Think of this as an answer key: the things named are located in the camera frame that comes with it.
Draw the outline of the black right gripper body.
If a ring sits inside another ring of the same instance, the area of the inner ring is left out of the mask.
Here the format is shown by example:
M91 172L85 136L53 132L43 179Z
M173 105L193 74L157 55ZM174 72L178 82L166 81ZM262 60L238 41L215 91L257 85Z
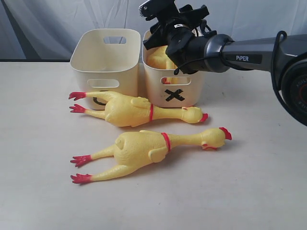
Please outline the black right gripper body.
M204 50L209 39L196 36L193 30L201 27L208 15L205 5L197 9L190 4L179 9L169 7L157 15L158 22L150 27L151 35L143 45L147 50L167 46L165 53L177 66L175 74L206 71Z

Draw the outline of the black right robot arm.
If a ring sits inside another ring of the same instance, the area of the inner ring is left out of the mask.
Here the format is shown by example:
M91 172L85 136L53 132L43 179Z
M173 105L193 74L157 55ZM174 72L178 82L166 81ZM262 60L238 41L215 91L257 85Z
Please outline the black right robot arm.
M148 0L139 6L139 13L147 21L157 19L143 45L146 49L166 46L166 55L176 65L174 74L228 69L269 72L281 106L301 124L307 123L305 34L279 31L271 38L235 41L207 25L205 5L178 8L172 0Z

